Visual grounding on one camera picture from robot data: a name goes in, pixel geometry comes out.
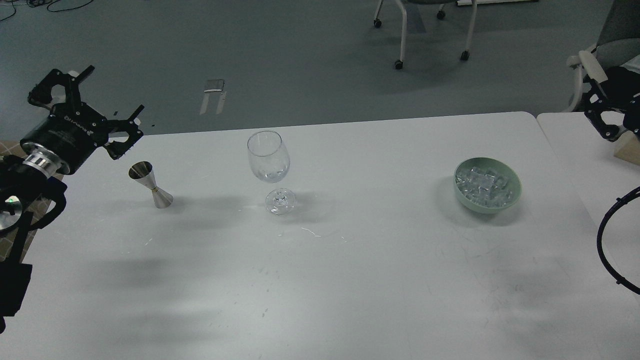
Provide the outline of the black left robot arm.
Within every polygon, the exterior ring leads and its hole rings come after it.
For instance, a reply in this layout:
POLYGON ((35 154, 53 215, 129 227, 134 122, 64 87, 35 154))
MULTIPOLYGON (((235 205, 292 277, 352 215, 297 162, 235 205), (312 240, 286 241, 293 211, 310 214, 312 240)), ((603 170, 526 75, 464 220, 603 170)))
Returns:
POLYGON ((48 110, 39 125, 20 141, 24 156, 7 155, 1 161, 1 235, 14 235, 1 262, 1 330, 7 317, 21 309, 33 267, 22 262, 32 231, 50 225, 67 205, 67 185, 56 174, 70 176, 98 149, 113 159, 123 157, 142 137, 137 109, 123 120, 109 119, 82 100, 80 84, 93 71, 80 73, 52 69, 27 96, 27 102, 48 110))

